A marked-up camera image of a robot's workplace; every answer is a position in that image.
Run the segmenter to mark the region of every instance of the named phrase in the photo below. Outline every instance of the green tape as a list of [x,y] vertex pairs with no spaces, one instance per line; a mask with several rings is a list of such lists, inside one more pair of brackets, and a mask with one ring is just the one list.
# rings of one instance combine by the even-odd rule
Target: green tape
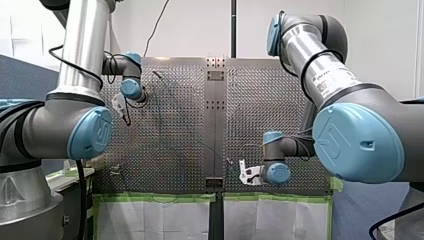
[[332,190],[337,190],[338,192],[341,192],[343,190],[343,181],[336,178],[336,177],[331,177],[330,178],[330,187]]
[[93,240],[97,240],[97,219],[99,217],[99,206],[100,206],[100,202],[95,201],[93,198],[93,228],[94,228]]
[[157,203],[202,203],[215,201],[214,194],[150,194],[150,193],[118,193],[94,195],[96,202],[157,202]]
[[333,239],[333,197],[328,202],[327,240]]
[[225,193],[224,200],[232,202],[274,200],[284,202],[302,203],[329,203],[331,196],[301,196],[294,194],[269,194],[269,193]]

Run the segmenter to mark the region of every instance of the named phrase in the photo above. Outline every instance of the bolt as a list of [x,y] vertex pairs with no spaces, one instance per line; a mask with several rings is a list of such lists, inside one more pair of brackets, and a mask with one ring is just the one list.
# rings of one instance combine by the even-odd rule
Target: bolt
[[63,216],[63,226],[69,225],[69,216],[64,215]]

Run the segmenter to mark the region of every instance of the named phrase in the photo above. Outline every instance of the small white object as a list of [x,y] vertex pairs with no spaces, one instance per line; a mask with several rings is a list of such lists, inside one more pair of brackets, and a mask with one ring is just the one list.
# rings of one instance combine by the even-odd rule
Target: small white object
[[246,168],[246,163],[244,159],[239,161],[239,165],[240,165],[239,178],[243,184],[250,185],[250,186],[258,186],[263,184],[262,177],[261,177],[263,166],[255,166],[255,167]]
[[122,118],[127,115],[127,105],[125,104],[124,95],[121,92],[116,94],[112,98],[112,107],[119,114],[119,117]]

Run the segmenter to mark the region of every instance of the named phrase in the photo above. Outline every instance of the white wall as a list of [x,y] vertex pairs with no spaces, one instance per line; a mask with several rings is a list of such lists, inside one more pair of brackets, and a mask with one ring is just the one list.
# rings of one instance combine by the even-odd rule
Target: white wall
[[280,10],[294,14],[330,15],[343,22],[344,0],[239,0],[237,57],[268,58],[268,26]]
[[[113,15],[121,51],[144,52],[165,0],[124,1]],[[280,9],[343,17],[341,0],[239,0],[237,57],[264,58],[269,22]],[[231,0],[171,0],[151,41],[148,56],[230,55]]]
[[[164,2],[127,0],[117,5],[112,26],[119,51],[144,52]],[[63,42],[64,30],[54,15],[37,0],[0,4],[0,54],[57,69],[47,50]],[[237,56],[268,57],[268,24],[280,9],[328,14],[345,25],[348,67],[361,80],[382,85],[398,99],[422,96],[423,5],[421,0],[239,0]],[[230,55],[230,11],[230,0],[170,0],[148,56]]]
[[348,67],[364,82],[382,85],[397,99],[416,95],[421,0],[346,0]]
[[[119,3],[113,30],[121,51],[143,53],[165,0]],[[147,56],[205,57],[229,54],[229,0],[170,0]]]
[[58,69],[48,49],[61,45],[65,31],[38,0],[0,0],[0,54]]

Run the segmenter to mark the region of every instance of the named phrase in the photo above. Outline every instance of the black cable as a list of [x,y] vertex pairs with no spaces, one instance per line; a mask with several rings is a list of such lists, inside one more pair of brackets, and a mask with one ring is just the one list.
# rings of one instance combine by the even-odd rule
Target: black cable
[[77,69],[78,71],[81,71],[83,73],[86,73],[86,74],[94,77],[97,81],[99,81],[100,90],[102,90],[102,88],[103,88],[103,80],[102,80],[102,78],[100,76],[98,76],[97,74],[95,74],[93,72],[90,72],[87,69],[84,69],[84,68],[82,68],[82,67],[80,67],[80,66],[78,66],[78,65],[76,65],[74,63],[71,63],[69,61],[66,61],[65,59],[59,57],[58,55],[56,55],[56,53],[54,53],[54,51],[59,50],[61,48],[63,48],[63,45],[60,45],[60,46],[57,46],[57,47],[54,47],[54,48],[49,49],[50,55],[52,55],[54,58],[56,58],[60,62],[65,63],[66,65],[71,66],[71,67]]
[[168,5],[168,2],[169,2],[169,0],[166,0],[165,4],[163,5],[162,12],[160,13],[158,19],[156,20],[156,24],[155,24],[155,27],[153,28],[153,32],[150,35],[149,39],[147,39],[146,50],[144,50],[143,57],[146,57],[147,50],[149,50],[150,40],[152,40],[153,36],[155,35],[155,32],[156,32],[156,29],[158,27],[159,21],[162,18],[163,13],[165,12],[165,9],[166,9],[166,6]]
[[80,197],[81,197],[81,214],[80,214],[80,224],[78,229],[78,240],[84,240],[85,232],[85,221],[87,219],[87,182],[84,176],[84,168],[82,166],[82,160],[76,160],[78,169],[78,178],[80,185]]
[[395,213],[395,214],[393,214],[393,215],[391,215],[391,216],[389,216],[389,217],[386,217],[386,218],[384,218],[384,219],[382,219],[382,220],[378,221],[377,223],[375,223],[374,225],[372,225],[372,226],[370,227],[369,231],[368,231],[368,233],[369,233],[369,235],[370,235],[371,239],[372,239],[372,240],[377,240],[377,239],[374,237],[374,234],[373,234],[373,233],[374,233],[374,231],[375,231],[375,230],[377,230],[379,227],[381,227],[381,225],[383,225],[383,224],[385,224],[385,223],[388,223],[388,222],[390,222],[390,221],[392,221],[392,220],[395,220],[395,219],[397,219],[397,218],[403,217],[403,216],[405,216],[405,215],[408,215],[408,214],[410,214],[410,213],[413,213],[413,212],[415,212],[415,211],[418,211],[418,210],[420,210],[420,209],[422,209],[422,208],[424,208],[424,202],[422,202],[422,203],[420,203],[420,204],[417,204],[417,205],[415,205],[415,206],[413,206],[413,207],[407,208],[407,209],[405,209],[405,210],[402,210],[402,211],[400,211],[400,212],[397,212],[397,213]]
[[309,99],[309,101],[311,101],[311,102],[314,102],[314,101],[312,100],[312,98],[311,98],[311,96],[309,95],[309,93],[306,91],[306,86],[305,86],[305,76],[306,76],[306,71],[308,70],[309,65],[311,65],[311,63],[312,63],[313,61],[315,61],[317,58],[319,58],[319,57],[321,57],[321,56],[323,56],[323,55],[326,55],[326,54],[328,54],[328,53],[332,53],[332,54],[334,54],[334,55],[337,55],[336,57],[339,57],[339,60],[340,60],[341,62],[344,62],[343,54],[341,54],[339,51],[337,51],[337,50],[332,50],[332,49],[325,49],[325,50],[322,50],[321,52],[317,52],[317,53],[315,53],[314,55],[312,55],[312,56],[308,59],[308,61],[306,61],[305,65],[303,66],[302,73],[300,74],[300,86],[302,87],[303,94],[305,94],[306,98],[308,98],[308,99]]
[[110,71],[110,73],[113,76],[112,81],[110,81],[109,80],[109,75],[107,75],[107,82],[109,84],[113,84],[115,82],[115,80],[116,80],[116,76],[118,75],[118,73],[116,72],[116,67],[118,66],[118,61],[116,60],[115,56],[113,56],[112,53],[110,53],[108,51],[104,51],[104,52],[110,56],[111,61],[109,61],[109,71]]

